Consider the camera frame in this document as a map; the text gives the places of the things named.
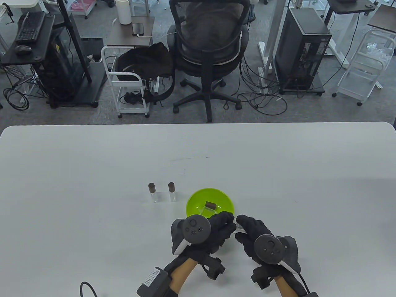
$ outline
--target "chair base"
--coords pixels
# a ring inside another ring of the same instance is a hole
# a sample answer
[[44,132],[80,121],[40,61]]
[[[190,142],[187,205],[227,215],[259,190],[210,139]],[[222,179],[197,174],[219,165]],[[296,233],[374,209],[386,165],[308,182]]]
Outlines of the chair base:
[[212,99],[218,99],[218,100],[224,100],[227,102],[232,102],[235,103],[235,109],[240,110],[242,109],[242,104],[239,99],[235,99],[234,97],[215,92],[215,88],[220,86],[221,88],[225,86],[225,81],[223,79],[218,80],[217,82],[214,82],[210,88],[209,91],[202,91],[201,87],[192,81],[188,79],[183,79],[180,82],[180,85],[182,87],[185,86],[190,86],[197,92],[191,95],[188,95],[187,97],[177,101],[176,103],[173,104],[173,113],[179,113],[179,106],[183,105],[185,103],[197,101],[197,100],[203,100],[205,102],[205,107],[206,107],[206,116],[208,118],[208,123],[212,122],[212,106],[210,104],[210,100]]

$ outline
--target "smartphone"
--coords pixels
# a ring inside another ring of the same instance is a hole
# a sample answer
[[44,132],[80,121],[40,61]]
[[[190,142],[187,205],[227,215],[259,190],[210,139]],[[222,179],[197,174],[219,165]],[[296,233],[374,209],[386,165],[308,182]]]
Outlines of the smartphone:
[[132,24],[132,31],[133,31],[133,35],[143,35],[144,31],[143,31],[143,24],[142,23],[135,23]]

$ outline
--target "mesh chair back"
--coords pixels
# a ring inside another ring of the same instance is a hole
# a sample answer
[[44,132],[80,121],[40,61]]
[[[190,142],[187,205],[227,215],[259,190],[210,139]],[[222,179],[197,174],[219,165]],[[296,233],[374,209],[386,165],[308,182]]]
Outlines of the mesh chair back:
[[183,51],[216,51],[239,44],[249,0],[170,0]]

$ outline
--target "computer mouse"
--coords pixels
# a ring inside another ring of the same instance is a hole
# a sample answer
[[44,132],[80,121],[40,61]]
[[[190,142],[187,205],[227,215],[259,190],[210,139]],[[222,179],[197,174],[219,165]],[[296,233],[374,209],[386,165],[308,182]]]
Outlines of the computer mouse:
[[15,47],[15,54],[18,56],[28,55],[32,52],[32,48],[30,46],[17,46]]

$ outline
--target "hand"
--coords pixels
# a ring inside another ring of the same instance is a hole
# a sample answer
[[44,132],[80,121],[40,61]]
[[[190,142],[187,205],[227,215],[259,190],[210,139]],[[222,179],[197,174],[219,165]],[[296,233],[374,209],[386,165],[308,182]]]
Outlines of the hand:
[[266,264],[264,261],[259,259],[256,252],[254,251],[254,241],[263,234],[272,234],[272,232],[264,225],[263,221],[256,220],[252,217],[245,215],[239,215],[236,217],[236,222],[246,231],[245,233],[235,234],[237,241],[243,244],[245,253],[253,259],[256,263],[262,265],[267,274],[271,278],[280,276],[283,269],[279,265]]
[[230,212],[222,211],[211,216],[208,220],[211,226],[209,238],[201,244],[187,246],[180,254],[181,256],[201,262],[207,255],[217,252],[225,240],[230,238],[236,230],[234,215]]

